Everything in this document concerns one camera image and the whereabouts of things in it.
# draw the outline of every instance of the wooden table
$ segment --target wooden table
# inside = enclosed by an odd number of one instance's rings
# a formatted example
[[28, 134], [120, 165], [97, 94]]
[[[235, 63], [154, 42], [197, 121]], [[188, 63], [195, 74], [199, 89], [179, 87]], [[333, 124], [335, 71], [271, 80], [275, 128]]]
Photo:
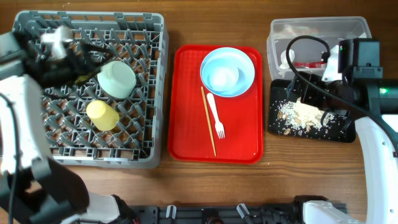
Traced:
[[[266, 40], [273, 19], [363, 16], [381, 41], [384, 77], [397, 77], [397, 1], [154, 1], [3, 0], [0, 32], [11, 29], [21, 10], [124, 11], [161, 13], [170, 35], [169, 56], [183, 44], [255, 47], [263, 56], [264, 108], [271, 78]], [[130, 205], [236, 205], [290, 202], [295, 195], [323, 195], [347, 203], [349, 213], [366, 219], [366, 183], [359, 141], [352, 144], [282, 138], [264, 132], [264, 156], [252, 166], [179, 162], [167, 152], [172, 70], [165, 83], [165, 129], [160, 166], [152, 170], [70, 167], [99, 194], [116, 194]], [[6, 222], [0, 214], [0, 223]]]

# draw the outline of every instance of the blue bowl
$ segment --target blue bowl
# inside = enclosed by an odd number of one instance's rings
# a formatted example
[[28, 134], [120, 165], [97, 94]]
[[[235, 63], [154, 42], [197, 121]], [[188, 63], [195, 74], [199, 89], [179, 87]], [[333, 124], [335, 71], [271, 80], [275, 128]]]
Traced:
[[[238, 71], [238, 80], [235, 85], [229, 86], [227, 90], [217, 91], [213, 83], [210, 83], [208, 76], [211, 71], [208, 69], [214, 68], [216, 65], [224, 67], [233, 73]], [[235, 97], [243, 94], [253, 84], [255, 71], [251, 59], [242, 51], [231, 47], [223, 47], [210, 52], [205, 59], [203, 59], [200, 67], [200, 76], [204, 86], [213, 94], [222, 97]]]
[[201, 79], [210, 90], [223, 92], [230, 90], [238, 82], [238, 68], [226, 58], [209, 61], [201, 72]]

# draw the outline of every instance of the fork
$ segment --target fork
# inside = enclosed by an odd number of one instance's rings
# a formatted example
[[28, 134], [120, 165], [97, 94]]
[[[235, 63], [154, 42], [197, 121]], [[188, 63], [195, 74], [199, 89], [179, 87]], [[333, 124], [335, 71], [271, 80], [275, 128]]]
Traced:
[[218, 119], [217, 107], [216, 107], [216, 101], [214, 100], [214, 95], [212, 93], [207, 93], [206, 97], [207, 101], [209, 102], [211, 112], [213, 113], [214, 120], [216, 121], [216, 132], [218, 138], [223, 139], [225, 138], [224, 126], [223, 123], [221, 123], [220, 120]]

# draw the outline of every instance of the chopsticks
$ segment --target chopsticks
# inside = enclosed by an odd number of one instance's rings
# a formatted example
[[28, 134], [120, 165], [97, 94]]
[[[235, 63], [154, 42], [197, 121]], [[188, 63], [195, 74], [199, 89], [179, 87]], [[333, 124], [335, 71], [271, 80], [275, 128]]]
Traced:
[[205, 97], [205, 90], [203, 89], [203, 86], [201, 88], [201, 95], [203, 97], [203, 103], [205, 104], [205, 111], [206, 111], [206, 117], [207, 117], [207, 124], [209, 125], [209, 132], [210, 132], [210, 138], [211, 138], [211, 144], [213, 145], [213, 152], [214, 156], [217, 156], [216, 153], [216, 146], [214, 145], [214, 138], [213, 138], [213, 131], [211, 130], [211, 124], [210, 124], [210, 118], [209, 118], [209, 111], [207, 109], [207, 103], [206, 103], [206, 97]]

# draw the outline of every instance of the dish rack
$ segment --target dish rack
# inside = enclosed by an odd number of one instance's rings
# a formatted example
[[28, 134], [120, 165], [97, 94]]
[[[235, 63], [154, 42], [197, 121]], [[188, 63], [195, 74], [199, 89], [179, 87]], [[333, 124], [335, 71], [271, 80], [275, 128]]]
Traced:
[[[28, 32], [28, 45], [45, 57], [49, 48], [40, 43], [43, 33], [58, 26], [73, 32], [72, 47], [82, 42], [106, 47], [134, 70], [137, 85], [119, 100], [108, 96], [95, 78], [82, 86], [48, 88], [42, 97], [45, 134], [54, 159], [65, 165], [112, 168], [153, 168], [159, 165], [163, 125], [163, 90], [167, 71], [169, 35], [164, 18], [156, 13], [22, 11], [13, 31]], [[98, 52], [90, 52], [94, 60]], [[116, 127], [100, 131], [86, 114], [93, 100], [103, 100], [120, 116]]]

